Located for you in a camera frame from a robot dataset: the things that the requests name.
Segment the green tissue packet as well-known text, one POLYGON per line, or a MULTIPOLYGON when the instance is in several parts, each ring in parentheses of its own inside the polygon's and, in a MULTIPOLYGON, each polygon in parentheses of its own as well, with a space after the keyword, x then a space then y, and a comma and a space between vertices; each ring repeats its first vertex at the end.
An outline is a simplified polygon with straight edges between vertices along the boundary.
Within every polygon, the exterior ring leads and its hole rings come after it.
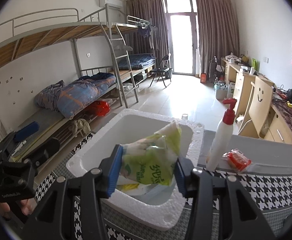
POLYGON ((180 155, 182 130, 172 121, 146 138, 123 145, 120 175, 141 184, 169 186, 180 155))

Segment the white cloth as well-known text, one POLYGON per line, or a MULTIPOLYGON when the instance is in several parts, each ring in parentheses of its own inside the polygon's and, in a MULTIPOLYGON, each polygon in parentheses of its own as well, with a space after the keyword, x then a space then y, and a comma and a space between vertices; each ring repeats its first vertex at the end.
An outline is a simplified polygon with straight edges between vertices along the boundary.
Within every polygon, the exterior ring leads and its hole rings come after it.
MULTIPOLYGON (((125 177, 120 175, 119 178, 118 178, 118 181, 117 181, 116 189, 117 189, 118 185, 137 184, 137 183, 138 182, 136 182, 134 180, 130 180, 130 179, 125 178, 125 177)), ((141 183, 138 183, 138 184, 139 184, 138 189, 131 190, 131 191, 124 191, 123 193, 125 193, 125 194, 127 194, 129 196, 141 196, 143 194, 146 194, 147 191, 149 191, 152 187, 157 185, 157 184, 141 184, 141 183)))

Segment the yellow foam net sleeve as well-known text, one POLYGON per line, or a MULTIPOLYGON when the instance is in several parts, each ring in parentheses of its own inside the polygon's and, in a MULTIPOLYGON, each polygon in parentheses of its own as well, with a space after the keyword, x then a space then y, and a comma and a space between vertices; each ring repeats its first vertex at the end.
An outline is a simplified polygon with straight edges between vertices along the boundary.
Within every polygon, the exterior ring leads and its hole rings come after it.
POLYGON ((120 191, 131 191, 131 190, 135 190, 138 189, 139 184, 123 184, 123 185, 118 185, 117 189, 120 191))

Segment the blue plaid quilt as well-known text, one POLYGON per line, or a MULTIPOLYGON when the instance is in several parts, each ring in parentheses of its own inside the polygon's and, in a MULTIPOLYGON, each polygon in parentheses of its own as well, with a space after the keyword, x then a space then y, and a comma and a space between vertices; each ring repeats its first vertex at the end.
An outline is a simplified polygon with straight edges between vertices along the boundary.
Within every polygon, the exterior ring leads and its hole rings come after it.
POLYGON ((34 98, 34 103, 38 107, 60 112, 66 119, 73 119, 104 95, 116 81, 115 75, 102 72, 83 76, 68 85, 61 80, 39 92, 34 98))

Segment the red snack packet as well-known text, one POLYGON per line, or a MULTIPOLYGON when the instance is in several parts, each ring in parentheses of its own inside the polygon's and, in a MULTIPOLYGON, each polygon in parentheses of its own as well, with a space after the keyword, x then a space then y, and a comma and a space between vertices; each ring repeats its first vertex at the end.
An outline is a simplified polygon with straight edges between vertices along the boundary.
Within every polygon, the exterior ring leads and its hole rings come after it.
POLYGON ((252 161, 238 149, 232 149, 226 152, 222 155, 222 158, 237 172, 243 172, 252 163, 252 161))

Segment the metal bunk bed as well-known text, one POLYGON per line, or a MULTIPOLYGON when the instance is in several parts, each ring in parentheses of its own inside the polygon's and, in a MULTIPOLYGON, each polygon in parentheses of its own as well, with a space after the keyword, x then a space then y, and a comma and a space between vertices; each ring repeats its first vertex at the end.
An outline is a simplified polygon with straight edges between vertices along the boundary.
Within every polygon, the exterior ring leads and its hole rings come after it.
POLYGON ((123 84, 136 71, 124 35, 137 31, 137 25, 127 14, 113 22, 112 9, 106 5, 85 17, 75 8, 47 9, 0 24, 0 34, 11 31, 0 42, 0 142, 33 121, 40 124, 38 136, 43 136, 70 120, 34 103, 39 92, 61 80, 68 85, 83 75, 111 73, 117 81, 108 90, 117 89, 119 101, 126 105, 123 84))

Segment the white pump bottle red cap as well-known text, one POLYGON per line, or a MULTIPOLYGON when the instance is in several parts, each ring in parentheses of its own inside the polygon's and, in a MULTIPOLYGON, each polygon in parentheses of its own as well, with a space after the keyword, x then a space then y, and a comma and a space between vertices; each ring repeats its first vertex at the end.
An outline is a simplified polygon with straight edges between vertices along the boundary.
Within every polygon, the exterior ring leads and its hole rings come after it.
POLYGON ((225 99, 222 101, 224 105, 229 107, 224 112, 223 118, 220 120, 217 126, 217 130, 209 150, 209 154, 206 160, 206 170, 214 171, 222 156, 226 153, 226 148, 229 144, 231 136, 233 135, 233 124, 235 120, 234 107, 237 100, 234 98, 225 99))

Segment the white styrofoam box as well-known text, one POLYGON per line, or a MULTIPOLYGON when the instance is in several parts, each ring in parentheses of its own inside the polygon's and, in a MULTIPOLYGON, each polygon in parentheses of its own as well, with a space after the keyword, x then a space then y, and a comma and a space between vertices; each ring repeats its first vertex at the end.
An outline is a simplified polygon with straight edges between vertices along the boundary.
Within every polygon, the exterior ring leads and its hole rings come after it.
POLYGON ((204 128, 189 120, 124 109, 67 162, 76 177, 99 167, 115 146, 122 147, 119 177, 105 202, 140 223, 160 231, 175 226, 185 198, 173 169, 179 157, 196 165, 204 128))

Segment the wooden desk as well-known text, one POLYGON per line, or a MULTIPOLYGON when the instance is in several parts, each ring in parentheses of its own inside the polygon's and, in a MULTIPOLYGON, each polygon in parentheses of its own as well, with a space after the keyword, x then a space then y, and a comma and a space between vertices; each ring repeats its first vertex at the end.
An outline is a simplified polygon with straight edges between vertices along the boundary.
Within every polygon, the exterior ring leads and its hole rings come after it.
POLYGON ((292 108, 274 83, 264 76, 244 73, 224 57, 226 84, 234 83, 235 120, 238 135, 292 146, 292 108))

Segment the wooden chair smiley face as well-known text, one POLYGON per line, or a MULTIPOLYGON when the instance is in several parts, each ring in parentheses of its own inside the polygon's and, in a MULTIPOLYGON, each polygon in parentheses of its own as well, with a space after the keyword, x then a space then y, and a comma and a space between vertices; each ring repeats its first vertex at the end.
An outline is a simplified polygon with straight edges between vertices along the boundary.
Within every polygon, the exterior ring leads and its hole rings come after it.
POLYGON ((269 111, 273 97, 273 87, 264 79, 256 77, 248 105, 237 135, 263 139, 269 130, 269 111))

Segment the black folding chair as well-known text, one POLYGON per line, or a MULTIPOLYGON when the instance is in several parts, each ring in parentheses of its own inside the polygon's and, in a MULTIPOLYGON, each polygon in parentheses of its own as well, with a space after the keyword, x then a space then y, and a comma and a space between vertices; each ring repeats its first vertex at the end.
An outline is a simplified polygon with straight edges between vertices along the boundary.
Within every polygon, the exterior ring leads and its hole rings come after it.
POLYGON ((165 74, 168 75, 168 78, 169 80, 171 81, 171 75, 170 75, 170 71, 171 71, 171 68, 169 67, 169 61, 170 61, 170 57, 171 57, 171 54, 168 53, 166 54, 160 61, 158 67, 156 68, 153 68, 152 70, 150 70, 150 74, 152 76, 152 81, 149 85, 149 87, 152 86, 152 83, 154 81, 154 78, 159 74, 159 77, 157 79, 157 81, 159 81, 160 79, 162 79, 163 81, 163 84, 164 84, 164 87, 166 88, 167 85, 165 84, 165 81, 164 81, 164 76, 165 74))

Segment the white air conditioner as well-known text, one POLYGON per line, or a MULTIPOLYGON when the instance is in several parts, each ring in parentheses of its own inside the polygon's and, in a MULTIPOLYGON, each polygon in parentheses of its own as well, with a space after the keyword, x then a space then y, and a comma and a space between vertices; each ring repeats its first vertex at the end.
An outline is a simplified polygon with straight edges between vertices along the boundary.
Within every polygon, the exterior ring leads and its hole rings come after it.
POLYGON ((123 7, 123 2, 120 0, 99 0, 100 7, 105 7, 107 4, 109 7, 121 9, 123 7))

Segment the grey curtain left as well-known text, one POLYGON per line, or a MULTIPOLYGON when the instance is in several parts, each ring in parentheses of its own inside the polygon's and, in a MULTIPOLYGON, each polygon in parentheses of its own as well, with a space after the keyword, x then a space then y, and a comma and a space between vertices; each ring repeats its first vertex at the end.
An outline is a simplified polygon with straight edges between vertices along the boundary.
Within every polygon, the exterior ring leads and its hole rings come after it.
POLYGON ((152 54, 159 63, 169 53, 163 0, 127 0, 126 12, 137 25, 126 42, 134 54, 152 54))

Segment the grey curtain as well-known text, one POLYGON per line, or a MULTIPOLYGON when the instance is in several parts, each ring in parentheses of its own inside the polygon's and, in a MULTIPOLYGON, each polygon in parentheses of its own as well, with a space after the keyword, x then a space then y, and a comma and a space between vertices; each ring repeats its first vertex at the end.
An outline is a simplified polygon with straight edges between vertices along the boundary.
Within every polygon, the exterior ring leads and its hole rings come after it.
POLYGON ((127 0, 126 12, 137 25, 126 42, 134 54, 152 54, 159 63, 169 53, 163 0, 127 0))
POLYGON ((209 73, 209 62, 239 55, 239 23, 232 0, 196 0, 199 35, 199 72, 209 73))

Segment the grey curtain right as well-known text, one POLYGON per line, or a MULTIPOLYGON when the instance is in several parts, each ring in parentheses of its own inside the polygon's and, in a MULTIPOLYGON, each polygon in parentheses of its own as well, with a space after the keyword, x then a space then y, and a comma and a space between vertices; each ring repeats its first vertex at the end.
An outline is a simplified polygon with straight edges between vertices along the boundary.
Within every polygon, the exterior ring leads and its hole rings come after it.
POLYGON ((209 73, 209 62, 239 55, 239 23, 232 0, 196 0, 199 35, 199 72, 209 73))

